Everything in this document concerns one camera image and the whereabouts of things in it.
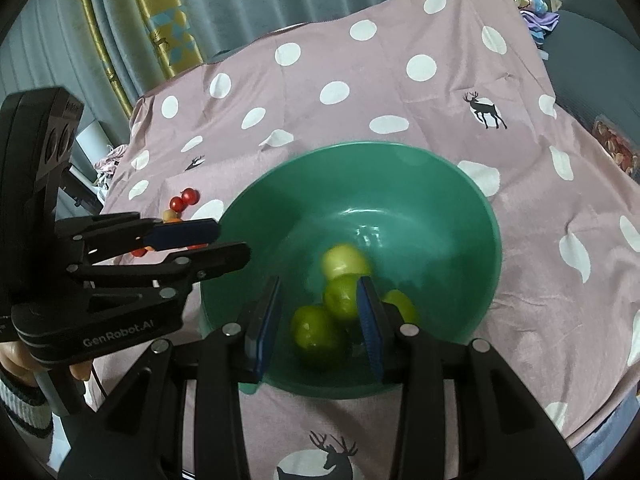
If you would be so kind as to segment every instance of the cherry tomato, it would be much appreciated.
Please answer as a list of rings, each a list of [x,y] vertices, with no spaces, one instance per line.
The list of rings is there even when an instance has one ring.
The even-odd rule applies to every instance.
[[[196,205],[198,200],[200,200],[200,194],[193,189],[193,187],[188,187],[181,193],[182,201],[187,205]]]
[[[177,213],[181,213],[181,212],[184,211],[184,208],[187,207],[187,206],[179,196],[174,196],[171,199],[171,201],[169,202],[169,207],[173,211],[175,211]]]

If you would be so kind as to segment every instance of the finger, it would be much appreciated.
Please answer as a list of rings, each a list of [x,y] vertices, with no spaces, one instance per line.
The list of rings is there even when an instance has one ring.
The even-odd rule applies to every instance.
[[[33,373],[11,361],[4,353],[4,349],[0,349],[0,364],[2,368],[20,382],[28,384],[29,386],[37,386]]]
[[[71,370],[71,375],[75,377],[78,381],[88,381],[91,378],[91,365],[94,363],[93,360],[85,361],[84,363],[78,363],[77,365],[71,365],[69,370]]]
[[[31,372],[44,371],[44,367],[33,358],[22,341],[9,341],[0,344],[2,345],[2,353],[20,368]]]

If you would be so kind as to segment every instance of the blue gripper pad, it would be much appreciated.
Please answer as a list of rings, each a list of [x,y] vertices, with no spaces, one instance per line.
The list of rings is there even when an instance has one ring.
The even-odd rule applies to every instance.
[[[375,291],[372,290],[372,286],[366,287],[364,280],[369,280],[370,283],[370,278],[360,278],[356,288],[358,315],[360,316],[362,335],[364,337],[364,344],[367,348],[367,355],[369,357],[369,366],[371,366],[371,371],[376,378],[379,381],[382,381],[384,376],[384,367],[382,363],[383,342],[372,306],[372,300],[378,303],[379,301],[377,297],[371,297],[372,294],[375,295]]]
[[[269,367],[282,311],[280,279],[274,276],[264,287],[244,336],[247,356],[255,360],[255,373],[262,379]]]
[[[220,226],[214,219],[189,220],[159,224],[143,239],[144,246],[166,251],[199,244],[211,244],[220,236]]]

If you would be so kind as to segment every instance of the apple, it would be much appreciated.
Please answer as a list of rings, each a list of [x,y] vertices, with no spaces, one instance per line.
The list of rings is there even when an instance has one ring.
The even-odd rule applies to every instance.
[[[414,325],[418,324],[420,320],[418,311],[415,309],[414,304],[404,292],[401,292],[396,288],[394,290],[390,290],[382,297],[382,301],[384,303],[395,305],[398,308],[400,316],[402,316],[402,319],[405,323],[412,323]]]
[[[341,325],[349,326],[358,320],[356,288],[360,274],[342,274],[329,280],[322,301],[329,314]]]
[[[322,255],[322,273],[332,280],[342,274],[369,276],[371,266],[359,249],[349,244],[339,244]]]
[[[300,362],[324,372],[343,364],[351,353],[347,333],[323,306],[302,306],[290,324]]]

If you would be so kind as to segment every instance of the deer silhouette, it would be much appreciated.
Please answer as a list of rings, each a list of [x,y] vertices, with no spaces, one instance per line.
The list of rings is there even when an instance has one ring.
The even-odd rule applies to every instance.
[[[193,168],[197,168],[200,164],[204,162],[204,155],[200,155],[191,160],[191,164],[184,171],[192,170]]]
[[[354,442],[353,446],[349,448],[343,436],[340,437],[339,441],[333,435],[331,435],[331,438],[342,448],[341,452],[337,452],[332,444],[325,445],[326,435],[320,437],[313,431],[309,434],[311,443],[318,449],[326,452],[324,468],[327,470],[333,468],[330,472],[322,476],[304,476],[285,473],[278,467],[278,480],[308,480],[309,478],[320,478],[322,480],[353,480],[353,467],[351,467],[349,457],[354,456],[358,452],[356,443]]]
[[[478,92],[473,92],[472,94],[466,93],[464,100],[471,105],[474,113],[476,114],[476,117],[484,123],[485,129],[489,129],[489,125],[486,123],[487,114],[494,118],[496,128],[500,128],[500,123],[498,122],[500,121],[504,126],[504,129],[507,129],[507,125],[504,124],[502,117],[500,117],[500,115],[498,114],[498,110],[495,109],[495,105],[485,105],[484,103],[478,102]]]

